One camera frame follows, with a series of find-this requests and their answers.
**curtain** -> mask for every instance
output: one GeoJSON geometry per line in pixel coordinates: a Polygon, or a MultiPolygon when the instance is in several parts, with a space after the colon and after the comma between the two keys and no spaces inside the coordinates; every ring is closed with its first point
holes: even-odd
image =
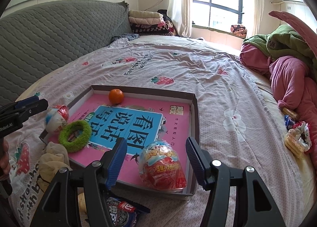
{"type": "Polygon", "coordinates": [[[170,0],[167,15],[180,36],[191,36],[191,3],[192,0],[170,0]]]}
{"type": "Polygon", "coordinates": [[[264,11],[264,0],[250,0],[250,6],[248,8],[248,13],[245,17],[249,18],[247,24],[247,37],[251,37],[259,34],[260,23],[262,20],[264,11]]]}

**silver screw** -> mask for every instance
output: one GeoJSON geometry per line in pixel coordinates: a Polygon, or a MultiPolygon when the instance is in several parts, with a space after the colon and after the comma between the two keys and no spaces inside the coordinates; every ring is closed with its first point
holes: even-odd
{"type": "Polygon", "coordinates": [[[254,168],[252,166],[247,166],[247,172],[254,172],[254,168]]]}
{"type": "Polygon", "coordinates": [[[220,165],[221,165],[221,162],[220,162],[219,160],[213,160],[213,161],[212,161],[212,164],[213,164],[214,166],[220,166],[220,165]]]}
{"type": "Polygon", "coordinates": [[[93,167],[98,167],[101,165],[101,162],[100,161],[94,161],[92,164],[91,164],[93,167]]]}
{"type": "Polygon", "coordinates": [[[60,173],[65,173],[67,172],[67,167],[62,167],[58,170],[60,173]]]}

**windowsill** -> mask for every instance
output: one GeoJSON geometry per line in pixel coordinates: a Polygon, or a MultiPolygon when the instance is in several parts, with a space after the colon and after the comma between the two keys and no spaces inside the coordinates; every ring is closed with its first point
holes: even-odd
{"type": "Polygon", "coordinates": [[[218,33],[227,34],[227,35],[235,36],[235,37],[238,37],[238,38],[241,38],[241,39],[245,39],[245,37],[237,36],[237,35],[235,35],[233,33],[222,31],[222,30],[219,30],[219,29],[211,28],[211,27],[207,27],[207,26],[199,26],[199,25],[193,24],[192,27],[201,28],[201,29],[208,29],[209,31],[216,31],[218,33]]]}

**small blue snack packet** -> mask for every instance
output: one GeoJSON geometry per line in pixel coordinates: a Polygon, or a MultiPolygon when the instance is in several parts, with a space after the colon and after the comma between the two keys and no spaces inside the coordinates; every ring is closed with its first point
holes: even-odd
{"type": "Polygon", "coordinates": [[[147,207],[119,197],[112,192],[105,196],[109,213],[115,227],[135,227],[140,214],[150,213],[147,207]]]}
{"type": "Polygon", "coordinates": [[[285,120],[285,126],[286,126],[287,131],[292,129],[296,123],[289,115],[285,115],[284,120],[285,120]]]}

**red label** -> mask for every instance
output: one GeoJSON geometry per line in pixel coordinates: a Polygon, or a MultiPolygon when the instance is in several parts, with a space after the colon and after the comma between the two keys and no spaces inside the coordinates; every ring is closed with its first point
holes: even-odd
{"type": "Polygon", "coordinates": [[[133,213],[135,211],[135,207],[133,205],[130,205],[128,202],[122,201],[119,205],[118,208],[129,212],[129,213],[133,213]]]}

